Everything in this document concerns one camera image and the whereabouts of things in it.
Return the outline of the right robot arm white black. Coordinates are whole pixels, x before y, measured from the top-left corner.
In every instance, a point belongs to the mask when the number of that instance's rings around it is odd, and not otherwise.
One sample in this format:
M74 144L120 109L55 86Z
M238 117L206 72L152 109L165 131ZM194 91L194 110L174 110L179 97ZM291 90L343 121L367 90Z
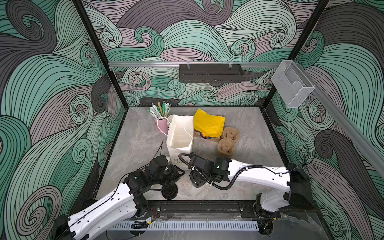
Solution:
M228 191L237 181L247 182L273 188L258 195L257 206L265 212L274 213L288 206L303 210L315 207L311 180L302 165L266 167L224 157L210 161L195 153L179 154L179 159L191 171L190 180L196 188L208 184Z

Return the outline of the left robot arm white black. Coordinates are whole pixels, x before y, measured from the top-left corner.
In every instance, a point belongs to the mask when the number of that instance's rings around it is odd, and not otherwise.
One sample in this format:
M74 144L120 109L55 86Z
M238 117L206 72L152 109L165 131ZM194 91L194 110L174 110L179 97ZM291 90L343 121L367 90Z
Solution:
M124 175L109 194L80 212L57 217L50 240L94 240L115 224L143 216L149 202L144 193L153 185L161 190L174 187L185 171L170 164L164 155L153 158L146 166Z

